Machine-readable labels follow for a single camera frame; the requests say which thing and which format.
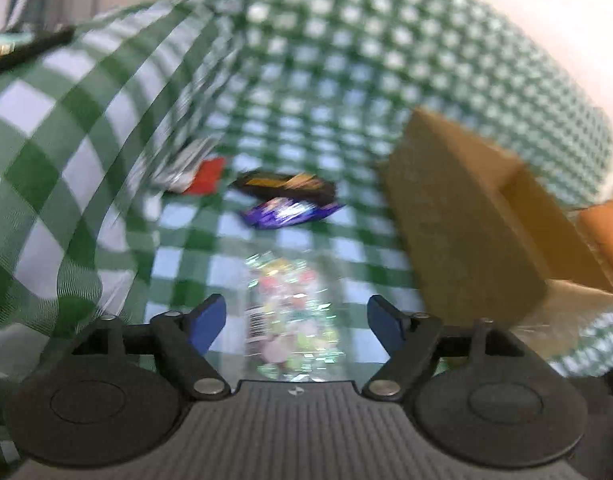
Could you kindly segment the silver red snack packet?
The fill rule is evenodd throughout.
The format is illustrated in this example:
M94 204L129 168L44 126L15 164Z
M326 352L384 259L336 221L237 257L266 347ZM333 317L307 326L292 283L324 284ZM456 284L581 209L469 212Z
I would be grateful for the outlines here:
M206 136L186 145L154 177L164 192L206 196L218 190L226 159L214 154L218 136Z

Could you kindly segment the purple candy wrapper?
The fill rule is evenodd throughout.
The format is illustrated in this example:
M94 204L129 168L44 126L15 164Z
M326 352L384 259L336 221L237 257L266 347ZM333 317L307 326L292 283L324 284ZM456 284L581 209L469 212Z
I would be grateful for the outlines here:
M254 229L278 230L327 219L343 207L339 203L317 205L308 200L277 197L241 211L240 218Z

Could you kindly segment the brown cardboard box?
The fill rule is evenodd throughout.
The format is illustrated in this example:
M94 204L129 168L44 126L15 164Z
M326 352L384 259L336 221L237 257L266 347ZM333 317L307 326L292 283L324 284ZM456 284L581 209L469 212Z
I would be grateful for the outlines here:
M445 323L613 306L607 271L514 154L414 110L381 176L421 296Z

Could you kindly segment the clear bag colourful candies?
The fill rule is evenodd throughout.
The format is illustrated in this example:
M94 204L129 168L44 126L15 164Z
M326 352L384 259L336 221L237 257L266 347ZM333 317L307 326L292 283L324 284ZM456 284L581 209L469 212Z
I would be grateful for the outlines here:
M334 382L347 377L346 313L324 252L258 252L246 261L246 377Z

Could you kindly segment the green white checkered cloth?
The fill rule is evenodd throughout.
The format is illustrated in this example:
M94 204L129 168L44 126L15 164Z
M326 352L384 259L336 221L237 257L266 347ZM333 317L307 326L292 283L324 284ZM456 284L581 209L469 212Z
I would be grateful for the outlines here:
M376 174L417 106L515 151L565 206L590 205L612 167L606 113L479 0L154 0L1 74L0 477L19 458L3 403L90 321L236 296L252 243L241 199L154 182L201 136L229 174L338 186L330 219L262 240L328 257L364 382L385 358L367 299L417 301Z

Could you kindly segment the black green side object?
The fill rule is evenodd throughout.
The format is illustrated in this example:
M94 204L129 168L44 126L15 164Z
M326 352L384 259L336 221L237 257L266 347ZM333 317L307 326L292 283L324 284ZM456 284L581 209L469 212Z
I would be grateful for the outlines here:
M50 50L70 44L74 35L73 26L53 32L1 32L0 75L33 61Z

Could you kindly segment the black orange snack bar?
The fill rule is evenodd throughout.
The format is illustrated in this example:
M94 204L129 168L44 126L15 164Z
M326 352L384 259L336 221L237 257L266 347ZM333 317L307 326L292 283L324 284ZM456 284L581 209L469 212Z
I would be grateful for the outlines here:
M259 200L283 197L327 205L337 199L335 183L305 172L279 174L279 172L254 169L239 174L233 182L233 187Z

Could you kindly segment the orange cushion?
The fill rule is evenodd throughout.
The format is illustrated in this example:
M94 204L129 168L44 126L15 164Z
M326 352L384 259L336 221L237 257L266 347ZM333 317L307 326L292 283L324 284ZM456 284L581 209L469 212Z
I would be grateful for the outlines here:
M576 223L613 284L613 200L580 210Z

